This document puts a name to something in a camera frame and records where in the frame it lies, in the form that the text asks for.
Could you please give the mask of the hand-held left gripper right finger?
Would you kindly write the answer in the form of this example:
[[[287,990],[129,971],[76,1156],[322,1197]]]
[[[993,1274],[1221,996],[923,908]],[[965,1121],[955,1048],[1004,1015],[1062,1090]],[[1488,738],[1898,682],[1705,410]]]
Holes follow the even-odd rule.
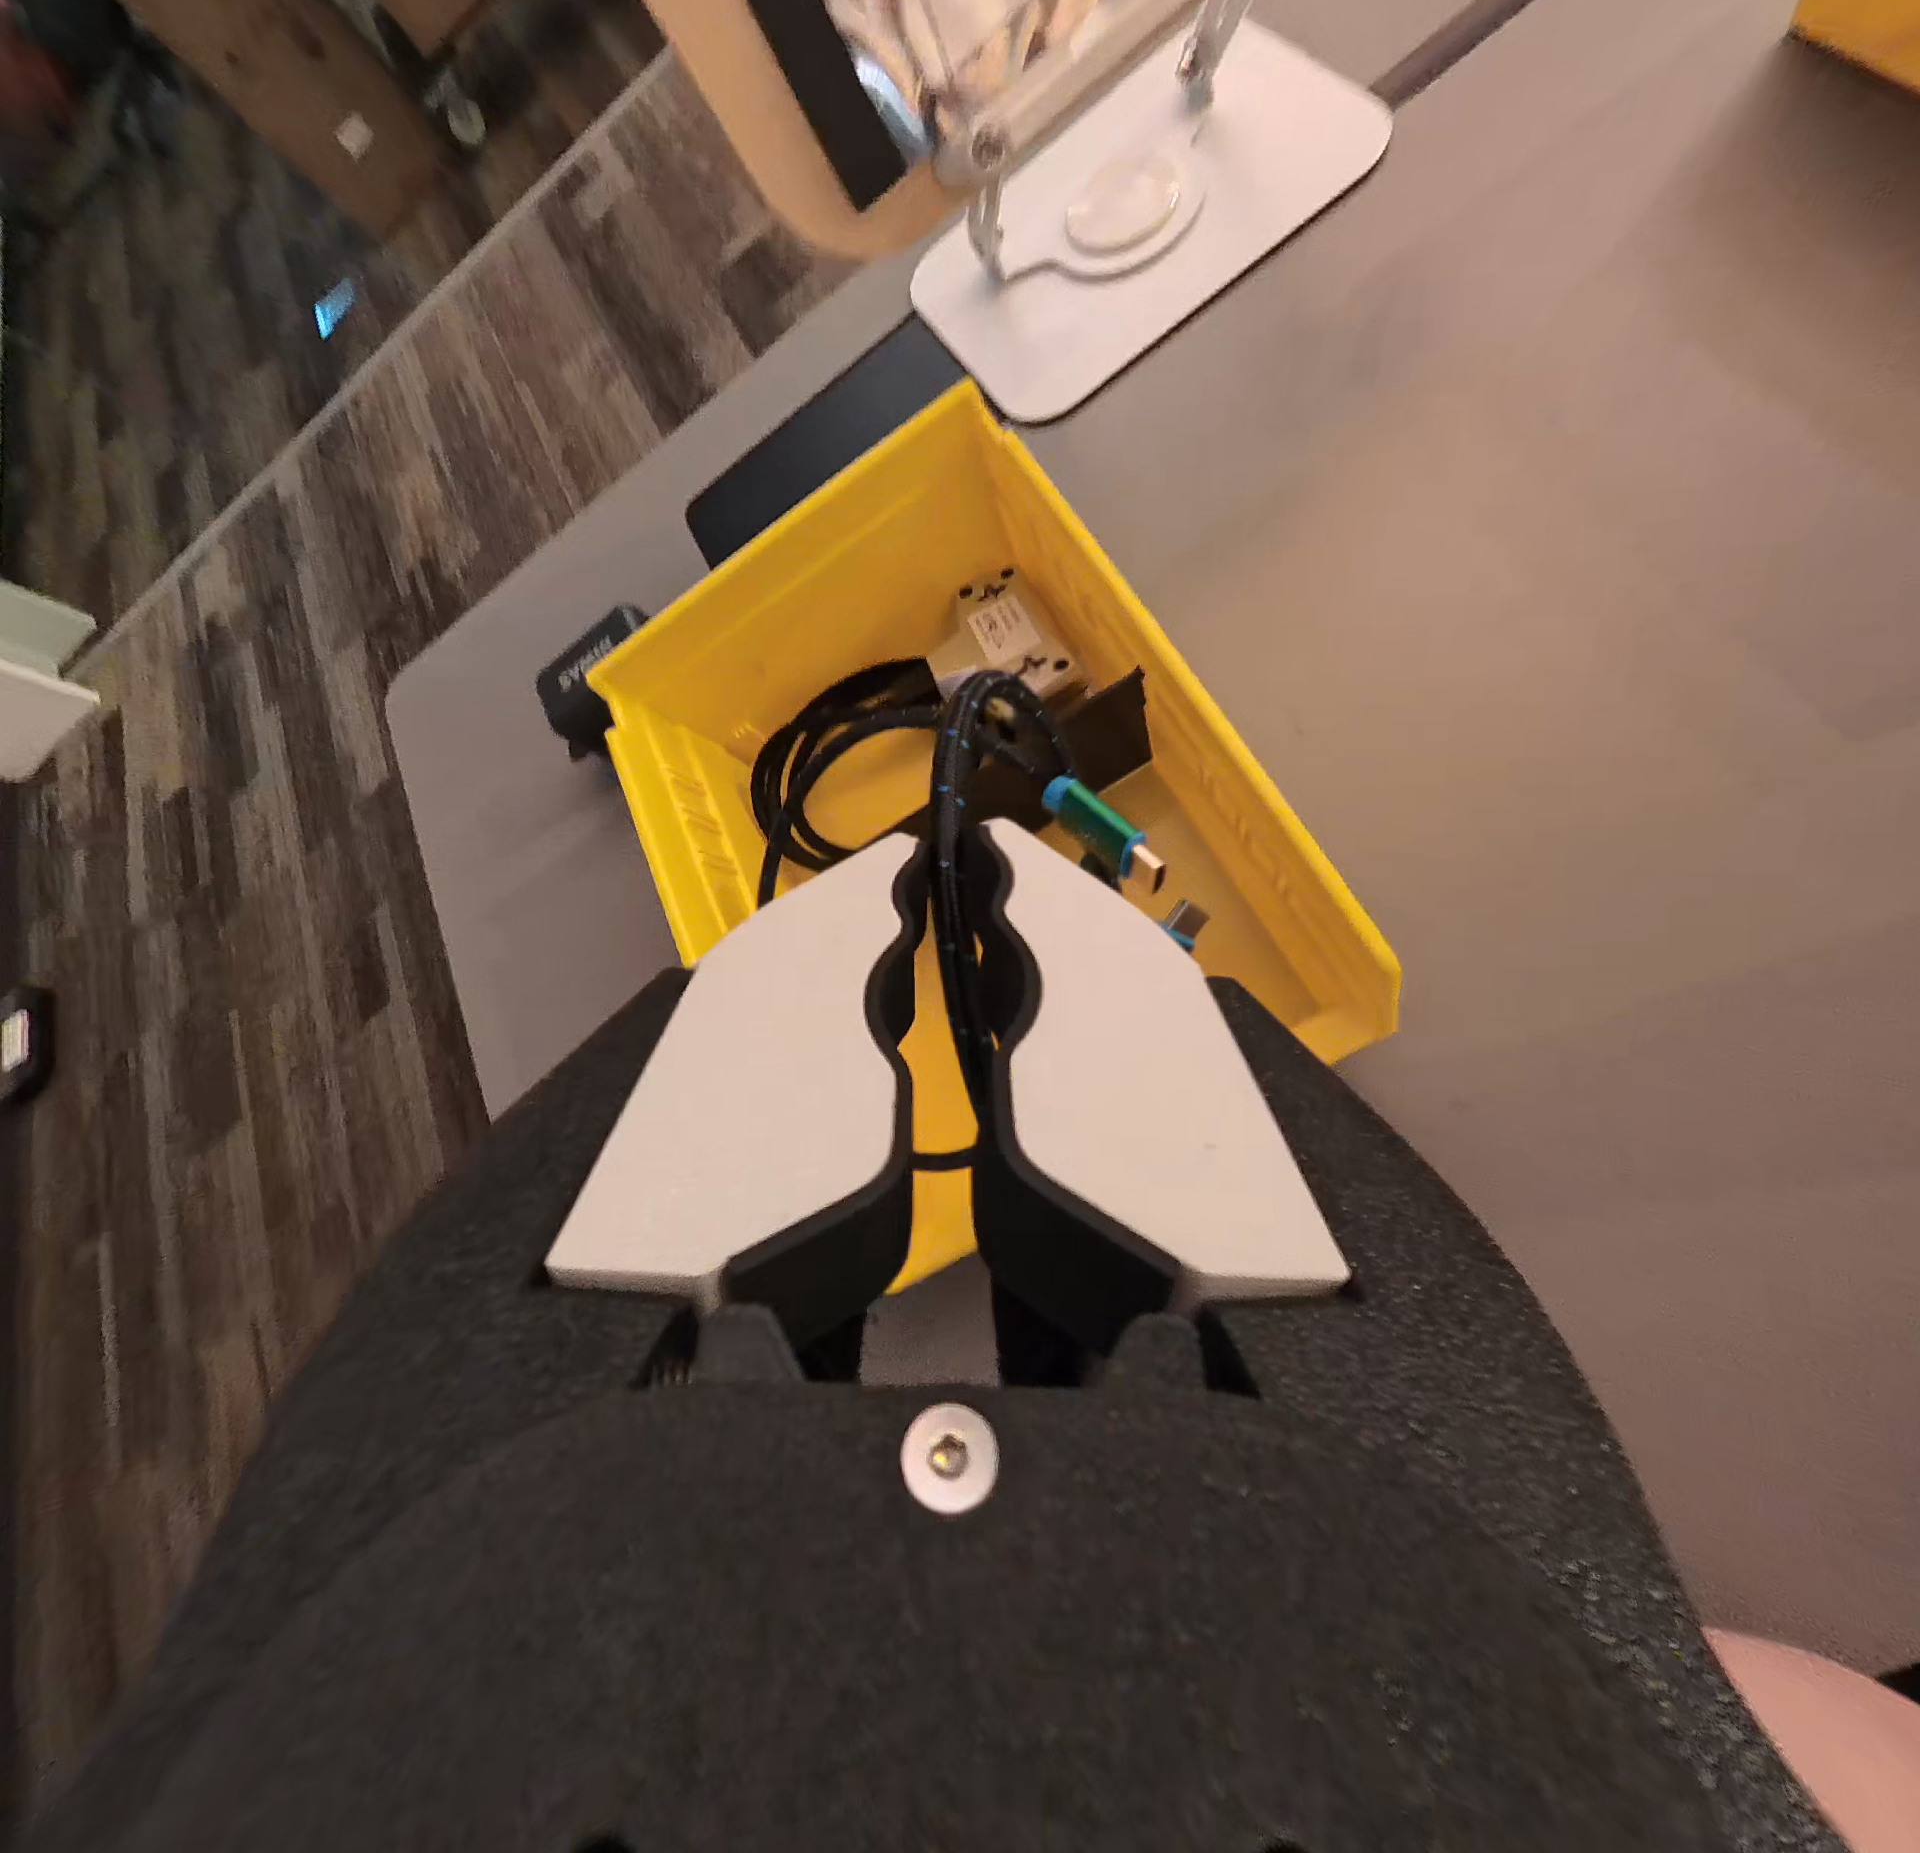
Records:
[[[1002,1386],[1080,1386],[1142,1317],[1345,1297],[1349,1255],[1195,956],[1025,833],[972,833],[989,1030],[973,1165]]]

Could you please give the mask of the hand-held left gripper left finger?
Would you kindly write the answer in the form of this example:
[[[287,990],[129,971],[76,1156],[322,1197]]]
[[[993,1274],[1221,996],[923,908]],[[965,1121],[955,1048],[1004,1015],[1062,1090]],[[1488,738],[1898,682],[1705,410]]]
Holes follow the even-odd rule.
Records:
[[[688,971],[544,1258],[570,1290],[772,1314],[856,1386],[913,1234],[923,848],[883,836]]]

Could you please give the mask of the person's right forearm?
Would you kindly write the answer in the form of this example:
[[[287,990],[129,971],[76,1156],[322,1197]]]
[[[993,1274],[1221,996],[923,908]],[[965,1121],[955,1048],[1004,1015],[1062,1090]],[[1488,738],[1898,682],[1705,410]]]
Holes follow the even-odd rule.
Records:
[[[1917,1851],[1917,1701],[1803,1649],[1712,1626],[1705,1635],[1837,1836],[1855,1851]]]

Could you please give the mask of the black bin divider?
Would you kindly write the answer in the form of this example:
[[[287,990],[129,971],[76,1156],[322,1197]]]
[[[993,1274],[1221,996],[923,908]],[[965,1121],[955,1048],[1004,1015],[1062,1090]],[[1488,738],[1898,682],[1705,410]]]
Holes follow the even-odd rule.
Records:
[[[1088,693],[1062,722],[1075,776],[1108,793],[1154,761],[1145,719],[1145,673],[1132,668]]]

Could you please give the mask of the black desk control box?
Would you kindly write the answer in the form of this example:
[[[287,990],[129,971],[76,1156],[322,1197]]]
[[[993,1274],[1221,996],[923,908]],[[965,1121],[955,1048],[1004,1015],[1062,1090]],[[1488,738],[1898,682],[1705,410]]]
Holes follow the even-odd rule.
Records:
[[[618,602],[537,673],[541,712],[570,761],[607,755],[612,708],[590,684],[590,675],[645,625],[650,615],[643,610]]]

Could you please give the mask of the clear plastic disc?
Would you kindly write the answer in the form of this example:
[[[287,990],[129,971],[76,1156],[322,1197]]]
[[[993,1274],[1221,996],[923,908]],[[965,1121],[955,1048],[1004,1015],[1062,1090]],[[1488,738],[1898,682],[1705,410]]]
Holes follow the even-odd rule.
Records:
[[[1160,143],[1092,172],[1064,211],[1064,245],[1086,266],[1128,272],[1176,245],[1203,205],[1185,143]]]

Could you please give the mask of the white display stand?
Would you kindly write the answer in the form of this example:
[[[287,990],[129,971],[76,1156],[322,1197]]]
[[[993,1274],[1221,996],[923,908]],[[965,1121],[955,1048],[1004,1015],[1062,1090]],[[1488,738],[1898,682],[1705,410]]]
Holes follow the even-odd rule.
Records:
[[[913,314],[1019,427],[1091,401],[1378,171],[1387,101],[1269,34],[1252,2],[1205,107],[1176,84],[1182,28],[1022,162],[1002,195],[1002,280],[979,260],[966,215],[921,258]],[[1128,272],[1075,258],[1062,217],[1092,172],[1174,142],[1205,183],[1190,232]]]

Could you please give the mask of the rounded wooden panel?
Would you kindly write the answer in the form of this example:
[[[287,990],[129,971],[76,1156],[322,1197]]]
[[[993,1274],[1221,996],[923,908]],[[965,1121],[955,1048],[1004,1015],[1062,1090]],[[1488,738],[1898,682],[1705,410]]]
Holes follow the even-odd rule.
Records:
[[[1174,77],[1192,107],[1205,107],[1249,2],[1111,0],[1069,43],[989,100],[941,104],[927,112],[927,159],[878,205],[856,215],[746,0],[643,0],[760,196],[811,247],[872,260],[907,249],[965,212],[973,253],[997,280],[1006,276],[1002,195],[1022,162],[1060,137],[1182,28],[1187,43]]]

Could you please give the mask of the cardboard box with white label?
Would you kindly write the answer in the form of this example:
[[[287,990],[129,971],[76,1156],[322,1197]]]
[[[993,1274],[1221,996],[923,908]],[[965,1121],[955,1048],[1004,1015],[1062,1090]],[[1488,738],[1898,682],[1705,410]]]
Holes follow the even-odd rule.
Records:
[[[419,100],[332,0],[117,0],[379,241],[443,172]]]

